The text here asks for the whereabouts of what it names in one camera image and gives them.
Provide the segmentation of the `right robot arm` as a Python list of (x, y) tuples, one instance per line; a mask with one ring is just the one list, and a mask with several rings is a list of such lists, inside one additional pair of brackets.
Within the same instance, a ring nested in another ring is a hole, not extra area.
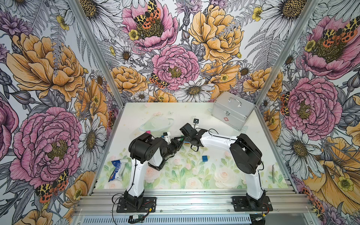
[(262, 188), (258, 170), (263, 164), (262, 153), (246, 134), (223, 136), (206, 129), (196, 130), (188, 123), (180, 131), (192, 146), (230, 152), (238, 169), (245, 174), (247, 193), (243, 207), (253, 212), (263, 209), (266, 191)]

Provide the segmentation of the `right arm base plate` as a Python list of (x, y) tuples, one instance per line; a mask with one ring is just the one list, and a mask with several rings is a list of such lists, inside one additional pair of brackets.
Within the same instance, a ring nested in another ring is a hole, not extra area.
[(235, 212), (272, 212), (272, 203), (268, 196), (263, 195), (256, 200), (248, 195), (233, 196), (232, 205)]

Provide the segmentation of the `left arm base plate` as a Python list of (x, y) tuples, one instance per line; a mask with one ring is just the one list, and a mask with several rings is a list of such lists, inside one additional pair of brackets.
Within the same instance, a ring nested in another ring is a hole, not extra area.
[(140, 197), (126, 199), (121, 197), (116, 203), (117, 213), (154, 213), (156, 211), (156, 197)]

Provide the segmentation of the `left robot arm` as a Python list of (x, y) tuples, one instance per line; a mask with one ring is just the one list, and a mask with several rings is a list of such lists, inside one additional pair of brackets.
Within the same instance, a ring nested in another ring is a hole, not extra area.
[(132, 169), (130, 183), (124, 192), (127, 208), (139, 211), (143, 206), (144, 178), (148, 168), (160, 171), (166, 161), (173, 157), (182, 147), (184, 136), (170, 139), (169, 136), (154, 138), (143, 133), (129, 145)]

